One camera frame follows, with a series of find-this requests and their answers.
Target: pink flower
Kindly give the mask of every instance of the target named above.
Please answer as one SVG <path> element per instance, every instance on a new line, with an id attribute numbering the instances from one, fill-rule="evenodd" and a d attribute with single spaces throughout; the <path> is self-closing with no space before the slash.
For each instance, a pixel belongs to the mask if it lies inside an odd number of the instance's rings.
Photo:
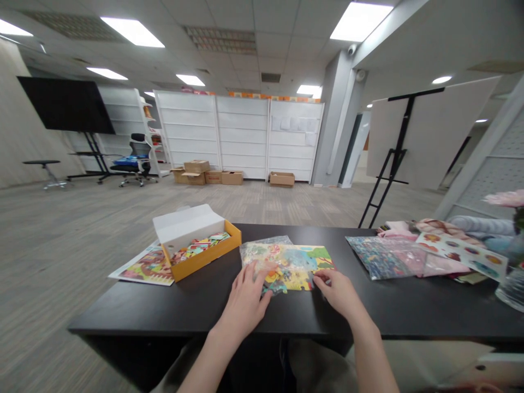
<path id="1" fill-rule="evenodd" d="M 523 207 L 524 206 L 524 189 L 517 191 L 509 191 L 505 193 L 496 193 L 494 195 L 486 195 L 483 199 L 491 205 L 499 205 L 505 207 Z"/>

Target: black easel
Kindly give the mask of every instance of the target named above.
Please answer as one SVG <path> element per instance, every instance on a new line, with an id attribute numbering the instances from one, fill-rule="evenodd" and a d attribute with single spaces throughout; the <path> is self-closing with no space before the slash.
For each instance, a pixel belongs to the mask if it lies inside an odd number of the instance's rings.
<path id="1" fill-rule="evenodd" d="M 76 152 L 76 153 L 72 153 L 72 154 L 74 154 L 76 156 L 94 157 L 95 160 L 97 161 L 98 168 L 100 168 L 100 171 L 91 172 L 91 173 L 84 174 L 84 175 L 67 176 L 67 180 L 71 181 L 71 179 L 76 178 L 76 177 L 101 176 L 98 179 L 97 183 L 98 184 L 102 184 L 102 181 L 105 178 L 107 178 L 107 177 L 109 177 L 109 176 L 111 176 L 113 174 L 109 171 L 107 165 L 105 164 L 103 154 L 102 154 L 102 152 L 100 152 L 100 148 L 98 147 L 98 143 L 97 143 L 97 140 L 94 137 L 94 134 L 93 133 L 88 133 L 88 132 L 83 132 L 83 134 L 84 134 L 84 136 L 87 139 L 87 143 L 89 144 L 89 147 L 90 147 L 91 151 L 90 152 Z"/>
<path id="2" fill-rule="evenodd" d="M 377 182 L 375 183 L 375 187 L 373 188 L 373 192 L 371 193 L 370 199 L 367 202 L 366 208 L 364 210 L 364 214 L 362 215 L 362 218 L 360 219 L 359 228 L 362 227 L 362 223 L 364 222 L 364 219 L 366 218 L 367 211 L 369 210 L 370 206 L 373 206 L 376 208 L 375 214 L 373 215 L 373 218 L 371 219 L 370 226 L 368 228 L 371 228 L 373 226 L 373 223 L 375 222 L 375 219 L 377 218 L 378 212 L 380 211 L 380 208 L 382 207 L 382 203 L 384 202 L 384 199 L 386 199 L 386 195 L 388 194 L 389 188 L 391 187 L 391 184 L 393 182 L 395 183 L 402 183 L 402 184 L 409 184 L 408 182 L 395 180 L 395 176 L 398 172 L 398 169 L 400 167 L 400 164 L 402 164 L 402 160 L 404 159 L 404 156 L 406 155 L 407 149 L 403 149 L 404 145 L 404 139 L 406 138 L 406 132 L 408 130 L 409 120 L 411 118 L 411 112 L 413 111 L 413 105 L 415 103 L 415 98 L 419 96 L 426 96 L 428 94 L 434 94 L 434 93 L 441 93 L 443 92 L 445 87 L 441 87 L 438 89 L 433 90 L 426 90 L 423 92 L 418 93 L 412 93 L 412 94 L 406 94 L 405 96 L 398 96 L 398 97 L 391 97 L 388 98 L 388 101 L 396 101 L 399 99 L 408 99 L 408 105 L 406 106 L 406 111 L 404 113 L 404 118 L 402 119 L 402 125 L 400 127 L 400 132 L 398 134 L 397 139 L 397 146 L 393 149 L 389 149 L 388 155 L 386 157 L 386 160 L 384 161 L 384 165 L 382 166 L 382 170 L 380 171 L 380 175 L 377 177 Z M 393 154 L 393 162 L 391 163 L 391 170 L 389 172 L 389 177 L 383 177 L 384 172 L 386 171 L 386 167 L 388 166 L 389 158 Z M 380 202 L 378 205 L 373 204 L 373 197 L 375 196 L 375 192 L 377 191 L 378 185 L 380 184 L 381 180 L 387 180 L 388 185 L 386 186 L 386 190 L 384 190 L 384 194 L 382 195 L 382 198 L 380 199 Z"/>

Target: gray carpet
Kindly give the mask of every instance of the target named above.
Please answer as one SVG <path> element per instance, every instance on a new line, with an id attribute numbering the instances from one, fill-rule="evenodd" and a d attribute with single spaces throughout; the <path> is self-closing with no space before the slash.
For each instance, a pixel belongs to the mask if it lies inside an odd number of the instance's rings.
<path id="1" fill-rule="evenodd" d="M 66 327 L 115 283 L 109 273 L 155 239 L 153 217 L 208 203 L 234 223 L 357 227 L 373 188 L 185 186 L 171 177 L 118 188 L 120 180 L 75 180 L 67 191 L 40 184 L 0 190 L 0 391 L 136 391 Z M 430 217 L 442 197 L 393 184 L 376 225 Z"/>

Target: stool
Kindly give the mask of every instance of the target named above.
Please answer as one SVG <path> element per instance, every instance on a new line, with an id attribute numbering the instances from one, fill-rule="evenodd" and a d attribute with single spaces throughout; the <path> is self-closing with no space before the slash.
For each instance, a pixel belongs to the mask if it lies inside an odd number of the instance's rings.
<path id="1" fill-rule="evenodd" d="M 58 180 L 55 175 L 53 175 L 53 172 L 47 167 L 48 164 L 58 164 L 60 161 L 58 160 L 37 160 L 37 161 L 24 161 L 24 164 L 28 165 L 41 165 L 42 168 L 44 168 L 47 171 L 47 174 L 49 175 L 49 183 L 47 183 L 44 187 L 44 190 L 47 190 L 49 187 L 61 187 L 65 188 L 67 182 L 66 181 L 60 181 Z"/>

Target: tv stand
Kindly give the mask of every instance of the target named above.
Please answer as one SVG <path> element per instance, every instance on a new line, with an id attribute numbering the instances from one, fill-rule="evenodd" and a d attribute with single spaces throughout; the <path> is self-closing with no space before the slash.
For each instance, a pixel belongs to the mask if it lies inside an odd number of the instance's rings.
<path id="1" fill-rule="evenodd" d="M 93 133 L 83 132 L 84 136 L 86 137 L 87 143 L 89 144 L 89 147 L 91 148 L 91 151 L 85 151 L 85 152 L 75 152 L 71 153 L 75 156 L 87 156 L 87 157 L 94 157 L 97 161 L 99 171 L 83 174 L 83 175 L 71 175 L 67 176 L 66 180 L 71 181 L 71 179 L 77 178 L 77 177 L 91 177 L 91 176 L 100 176 L 98 179 L 97 184 L 102 184 L 104 179 L 108 178 L 112 175 L 117 175 L 114 173 L 111 173 L 108 169 L 108 166 L 105 164 L 104 161 L 104 155 L 102 152 L 100 152 L 100 148 L 98 147 L 97 140 L 94 137 Z"/>

